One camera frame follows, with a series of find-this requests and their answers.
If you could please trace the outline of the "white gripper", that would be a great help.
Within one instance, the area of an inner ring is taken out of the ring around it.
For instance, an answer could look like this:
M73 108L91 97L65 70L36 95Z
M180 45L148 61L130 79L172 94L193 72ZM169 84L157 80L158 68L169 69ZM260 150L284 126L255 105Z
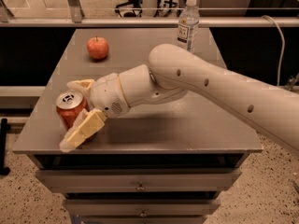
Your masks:
M78 114L73 126L66 132L59 144L62 152L76 149L100 131L105 126L107 117L114 119L130 110L124 98L119 75L116 73L100 77L96 81L94 79L69 81L66 87L80 92L86 99L90 97L95 108L91 111L83 109Z

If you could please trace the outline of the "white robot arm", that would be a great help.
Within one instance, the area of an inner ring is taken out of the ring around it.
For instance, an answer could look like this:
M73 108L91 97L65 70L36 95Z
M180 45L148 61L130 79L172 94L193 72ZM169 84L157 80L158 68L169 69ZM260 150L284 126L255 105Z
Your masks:
M208 63L171 44L149 53L149 64L97 80L67 83L93 109L83 109L60 143L63 152L80 146L102 129L106 119L124 115L137 105L178 99L198 93L257 132L299 155L299 94Z

